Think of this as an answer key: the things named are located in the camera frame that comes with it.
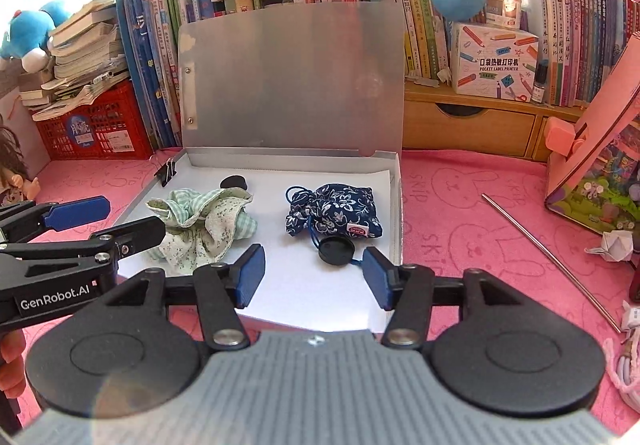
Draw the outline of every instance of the finger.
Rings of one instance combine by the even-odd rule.
[[[24,390],[27,388],[27,379],[23,378],[20,383],[14,385],[11,389],[8,389],[4,392],[4,395],[7,398],[18,398],[24,393]]]
[[[17,359],[27,347],[22,330],[7,333],[0,341],[0,354],[7,364]]]
[[[18,385],[24,378],[24,360],[18,357],[15,361],[0,367],[0,391],[6,391]]]

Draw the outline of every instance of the navy blue floral pouch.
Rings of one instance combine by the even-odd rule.
[[[382,226],[376,217],[373,191],[369,187],[329,183],[311,191],[295,186],[287,190],[286,196],[291,204],[286,225],[290,235],[306,229],[308,220],[319,234],[341,234],[348,237],[382,235]]]

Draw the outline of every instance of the gray ribbed panel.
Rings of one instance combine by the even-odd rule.
[[[313,346],[318,335],[324,343]],[[605,445],[587,411],[543,421],[484,413],[455,398],[418,353],[367,331],[265,332],[213,356],[171,402],[88,421],[47,411],[18,445]]]

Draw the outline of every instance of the nail polish bottle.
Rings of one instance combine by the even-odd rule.
[[[542,104],[545,97],[545,85],[546,85],[546,71],[548,70],[549,62],[547,60],[540,61],[536,68],[536,75],[533,77],[533,90],[531,93],[531,100],[536,104]]]

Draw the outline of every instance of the black cap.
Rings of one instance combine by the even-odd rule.
[[[246,190],[246,180],[243,176],[238,174],[234,174],[233,176],[227,176],[223,181],[220,182],[221,189],[233,189],[234,187],[238,187]]]
[[[533,79],[533,82],[538,82],[544,84],[546,82],[546,71],[549,69],[549,61],[544,59],[540,61],[538,67],[536,68],[536,76]]]
[[[320,259],[334,266],[343,266],[351,263],[356,247],[353,242],[343,235],[328,235],[318,247]]]

